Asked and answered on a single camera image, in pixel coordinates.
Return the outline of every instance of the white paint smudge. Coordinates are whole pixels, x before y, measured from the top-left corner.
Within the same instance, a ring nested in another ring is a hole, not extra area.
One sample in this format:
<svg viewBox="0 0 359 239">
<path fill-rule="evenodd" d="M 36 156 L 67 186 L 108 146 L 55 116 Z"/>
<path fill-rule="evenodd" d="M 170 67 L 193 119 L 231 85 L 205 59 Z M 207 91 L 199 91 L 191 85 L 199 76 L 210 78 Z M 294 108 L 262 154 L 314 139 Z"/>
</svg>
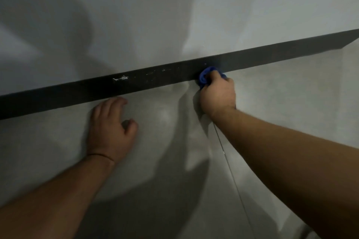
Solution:
<svg viewBox="0 0 359 239">
<path fill-rule="evenodd" d="M 128 79 L 128 77 L 122 76 L 121 78 L 118 79 L 113 78 L 114 81 L 125 80 L 125 79 Z"/>
</svg>

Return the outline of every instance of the gray wall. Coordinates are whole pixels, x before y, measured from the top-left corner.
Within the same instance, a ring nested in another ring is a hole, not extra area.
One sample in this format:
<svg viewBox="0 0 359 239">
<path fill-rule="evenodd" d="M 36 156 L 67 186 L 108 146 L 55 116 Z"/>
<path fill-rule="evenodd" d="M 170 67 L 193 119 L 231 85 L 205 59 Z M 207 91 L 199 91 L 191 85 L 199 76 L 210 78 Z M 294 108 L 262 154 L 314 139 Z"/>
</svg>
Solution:
<svg viewBox="0 0 359 239">
<path fill-rule="evenodd" d="M 359 28 L 359 0 L 0 2 L 0 94 Z"/>
</svg>

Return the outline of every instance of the blue cloth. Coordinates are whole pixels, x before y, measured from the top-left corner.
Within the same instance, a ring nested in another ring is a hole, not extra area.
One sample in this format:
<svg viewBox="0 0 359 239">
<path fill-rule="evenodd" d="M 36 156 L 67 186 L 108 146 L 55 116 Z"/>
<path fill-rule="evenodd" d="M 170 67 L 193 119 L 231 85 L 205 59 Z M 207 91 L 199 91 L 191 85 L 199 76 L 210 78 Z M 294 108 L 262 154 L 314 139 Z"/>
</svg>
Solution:
<svg viewBox="0 0 359 239">
<path fill-rule="evenodd" d="M 206 78 L 207 74 L 209 74 L 210 72 L 214 71 L 214 70 L 217 70 L 218 73 L 220 73 L 221 77 L 222 78 L 227 78 L 227 76 L 223 73 L 221 73 L 221 71 L 219 71 L 216 67 L 214 66 L 210 66 L 210 67 L 207 67 L 206 69 L 204 69 L 202 71 L 202 73 L 200 73 L 200 77 L 198 78 L 199 80 L 199 86 L 200 86 L 200 89 L 202 90 L 203 87 L 205 87 L 206 85 L 210 85 L 211 84 L 211 79 L 210 78 Z"/>
</svg>

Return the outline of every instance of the hand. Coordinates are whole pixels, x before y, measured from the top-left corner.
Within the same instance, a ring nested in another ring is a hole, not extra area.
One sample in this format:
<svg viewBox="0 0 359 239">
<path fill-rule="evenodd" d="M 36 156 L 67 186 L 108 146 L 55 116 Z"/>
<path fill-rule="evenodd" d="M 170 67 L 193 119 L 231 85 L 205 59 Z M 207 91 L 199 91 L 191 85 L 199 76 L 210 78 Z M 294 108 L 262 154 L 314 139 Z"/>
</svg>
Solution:
<svg viewBox="0 0 359 239">
<path fill-rule="evenodd" d="M 126 156 L 138 129 L 133 119 L 126 130 L 121 125 L 122 107 L 126 104 L 126 99 L 113 97 L 95 107 L 87 137 L 87 155 L 102 155 L 115 164 Z"/>
<path fill-rule="evenodd" d="M 223 79 L 218 71 L 209 73 L 211 84 L 200 93 L 202 110 L 212 119 L 226 108 L 236 108 L 236 92 L 231 78 Z"/>
</svg>

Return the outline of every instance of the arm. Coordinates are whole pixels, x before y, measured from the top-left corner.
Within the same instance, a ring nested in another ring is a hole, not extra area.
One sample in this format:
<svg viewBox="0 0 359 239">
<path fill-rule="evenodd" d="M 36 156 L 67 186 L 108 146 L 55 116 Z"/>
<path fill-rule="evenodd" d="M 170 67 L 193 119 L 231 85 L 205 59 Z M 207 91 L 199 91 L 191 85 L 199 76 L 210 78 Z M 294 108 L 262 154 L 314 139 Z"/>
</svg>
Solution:
<svg viewBox="0 0 359 239">
<path fill-rule="evenodd" d="M 359 150 L 238 111 L 233 81 L 210 77 L 201 106 L 258 178 L 323 239 L 356 237 Z"/>
<path fill-rule="evenodd" d="M 111 98 L 93 111 L 87 156 L 56 178 L 0 209 L 1 238 L 72 238 L 92 199 L 133 145 L 137 124 L 124 130 L 121 109 Z"/>
</svg>

